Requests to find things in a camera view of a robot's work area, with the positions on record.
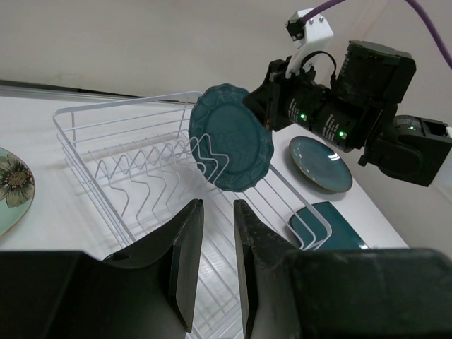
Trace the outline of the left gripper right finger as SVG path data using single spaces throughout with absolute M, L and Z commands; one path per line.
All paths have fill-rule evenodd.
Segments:
M 300 338 L 288 255 L 296 249 L 263 223 L 245 200 L 234 201 L 234 239 L 246 338 Z

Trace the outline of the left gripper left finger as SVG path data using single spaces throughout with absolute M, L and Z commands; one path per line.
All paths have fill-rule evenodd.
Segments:
M 132 273 L 157 268 L 163 299 L 187 333 L 193 328 L 203 229 L 203 201 L 193 199 L 170 221 L 104 259 Z

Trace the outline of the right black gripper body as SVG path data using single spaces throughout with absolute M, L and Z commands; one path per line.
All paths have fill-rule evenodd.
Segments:
M 306 71 L 301 70 L 288 79 L 285 77 L 287 66 L 287 61 L 278 59 L 272 61 L 268 69 L 266 128 L 269 131 L 279 131 L 290 124 L 311 126 L 331 92 L 330 88 L 316 83 L 316 70 L 311 62 Z

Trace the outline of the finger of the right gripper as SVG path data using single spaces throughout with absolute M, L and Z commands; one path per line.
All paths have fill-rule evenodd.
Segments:
M 273 90 L 270 86 L 259 86 L 243 99 L 244 105 L 259 122 L 271 122 L 273 118 Z

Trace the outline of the smooth teal round plate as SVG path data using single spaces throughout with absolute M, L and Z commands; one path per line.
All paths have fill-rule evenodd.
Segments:
M 290 141 L 289 152 L 301 173 L 322 189 L 343 193 L 352 188 L 353 178 L 348 166 L 322 142 L 297 136 Z

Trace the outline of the scalloped teal round plate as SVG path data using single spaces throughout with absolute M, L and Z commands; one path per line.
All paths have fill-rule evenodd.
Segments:
M 248 94 L 229 83 L 213 86 L 191 111 L 191 154 L 208 182 L 223 191 L 256 186 L 267 175 L 274 153 L 272 133 L 242 102 Z

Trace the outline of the teal square plate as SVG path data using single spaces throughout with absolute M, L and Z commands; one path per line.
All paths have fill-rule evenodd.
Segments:
M 292 215 L 289 227 L 301 242 L 303 250 L 369 249 L 332 203 L 324 201 L 314 203 L 312 207 L 330 227 L 325 227 L 307 207 Z

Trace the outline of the mint floral round plate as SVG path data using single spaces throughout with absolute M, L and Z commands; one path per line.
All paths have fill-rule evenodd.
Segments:
M 31 169 L 12 152 L 1 148 L 1 236 L 17 225 L 35 197 Z

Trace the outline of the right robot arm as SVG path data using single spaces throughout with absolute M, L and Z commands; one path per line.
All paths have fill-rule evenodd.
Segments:
M 297 124 L 344 152 L 363 150 L 362 166 L 411 184 L 433 183 L 451 153 L 451 135 L 441 121 L 397 113 L 416 71 L 410 54 L 352 40 L 329 86 L 316 83 L 314 69 L 287 75 L 288 66 L 272 61 L 243 100 L 267 130 Z

